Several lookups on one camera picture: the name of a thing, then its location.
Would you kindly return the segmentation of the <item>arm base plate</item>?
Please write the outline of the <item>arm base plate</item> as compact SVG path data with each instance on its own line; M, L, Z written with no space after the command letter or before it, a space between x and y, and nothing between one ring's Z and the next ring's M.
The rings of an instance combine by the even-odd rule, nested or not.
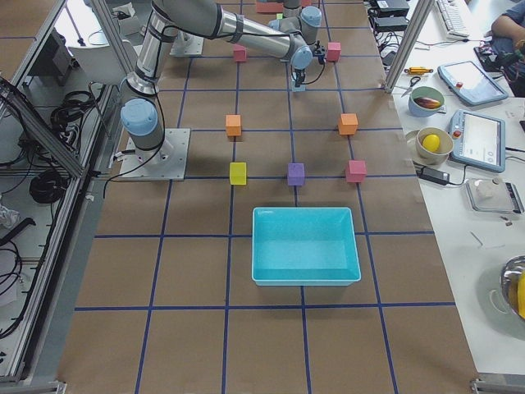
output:
M199 57L203 53L203 38L179 31L171 47L172 57Z
M119 175L132 181L183 181L189 150L190 128L167 128L160 150L144 152L129 137L127 149L134 150L121 161Z

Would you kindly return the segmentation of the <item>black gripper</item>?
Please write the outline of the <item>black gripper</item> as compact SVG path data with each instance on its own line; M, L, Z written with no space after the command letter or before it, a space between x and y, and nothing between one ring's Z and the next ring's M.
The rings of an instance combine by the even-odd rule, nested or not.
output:
M294 53L290 61L291 80L297 80L304 84L305 70L312 61L317 61L322 67L317 77L313 79L313 82L317 82L326 68L326 50L319 40L315 41L312 47L304 45Z

